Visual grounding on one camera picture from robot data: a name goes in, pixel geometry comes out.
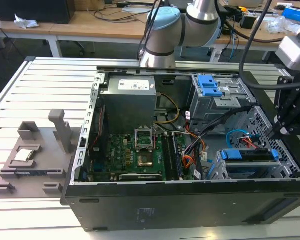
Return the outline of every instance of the white plastic bag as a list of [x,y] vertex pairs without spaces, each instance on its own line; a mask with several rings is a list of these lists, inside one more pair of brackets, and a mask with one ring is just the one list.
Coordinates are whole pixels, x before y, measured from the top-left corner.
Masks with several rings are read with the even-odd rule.
[[284,16],[279,16],[274,21],[269,21],[265,28],[270,34],[278,34],[284,33],[286,31],[285,28],[290,24],[291,22],[286,20]]
[[22,19],[22,18],[18,17],[16,14],[14,16],[15,16],[14,23],[19,28],[27,29],[27,28],[36,28],[36,27],[39,27],[39,25],[38,25],[38,23],[37,23],[36,20],[25,20],[25,19]]

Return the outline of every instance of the cpu chip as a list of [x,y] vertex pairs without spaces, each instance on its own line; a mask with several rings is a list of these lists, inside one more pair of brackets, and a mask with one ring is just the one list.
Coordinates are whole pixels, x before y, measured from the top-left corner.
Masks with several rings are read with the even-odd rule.
[[139,152],[138,167],[152,167],[153,166],[153,154],[152,152]]

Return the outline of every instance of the desk leg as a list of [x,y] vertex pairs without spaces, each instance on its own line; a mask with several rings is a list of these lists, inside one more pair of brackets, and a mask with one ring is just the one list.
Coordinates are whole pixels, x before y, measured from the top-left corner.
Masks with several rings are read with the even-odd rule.
[[181,51],[180,51],[180,58],[184,58],[185,57],[185,53],[184,53],[184,47],[181,47]]
[[270,51],[266,51],[262,57],[262,61],[264,62],[268,62],[269,58],[270,58],[271,52]]
[[218,63],[222,53],[222,48],[214,48],[211,54],[210,63]]
[[0,37],[0,49],[5,49],[5,48],[6,48],[6,45],[5,45],[4,41],[3,41],[3,38]]
[[50,45],[50,49],[51,49],[51,52],[52,52],[52,56],[54,58],[62,58],[62,52],[61,52],[61,49],[60,49],[60,44],[59,44],[59,41],[57,40],[57,38],[52,38],[52,39],[49,39],[49,45]]
[[92,53],[95,54],[96,53],[96,43],[93,42],[92,44],[93,44],[93,52]]

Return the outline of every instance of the motherboard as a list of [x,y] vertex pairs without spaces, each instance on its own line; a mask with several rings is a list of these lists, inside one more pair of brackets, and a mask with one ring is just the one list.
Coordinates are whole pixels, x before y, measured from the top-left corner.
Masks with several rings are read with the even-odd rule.
[[191,179],[191,175],[185,176],[181,162],[185,148],[186,140],[182,134],[156,133],[151,138],[146,134],[111,134],[105,160],[93,159],[89,175],[93,176],[92,181],[98,182]]

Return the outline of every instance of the floor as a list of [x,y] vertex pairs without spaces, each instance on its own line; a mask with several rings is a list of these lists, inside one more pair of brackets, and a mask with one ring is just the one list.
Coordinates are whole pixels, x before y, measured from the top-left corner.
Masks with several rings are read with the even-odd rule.
[[[44,45],[42,40],[31,39],[11,39],[15,46],[19,49],[23,56],[50,57],[49,45]],[[5,39],[5,49],[0,49],[0,92],[6,86],[7,82],[15,74],[22,64],[24,58],[16,51],[10,41]],[[63,57],[65,58],[82,58],[79,55],[80,49],[73,43],[63,41],[61,44]],[[85,47],[84,58],[99,59],[136,59],[138,45],[124,43],[96,43],[96,52],[93,51],[91,42],[82,42]],[[186,57],[180,56],[180,47],[176,48],[175,58],[177,61],[195,61],[208,62],[210,57],[207,55],[208,48],[187,48],[185,50]],[[237,50],[231,63],[238,63],[243,50]],[[261,64],[263,52],[252,51],[247,58],[247,63]],[[220,62],[226,63],[229,60],[231,49],[224,51],[220,58]]]

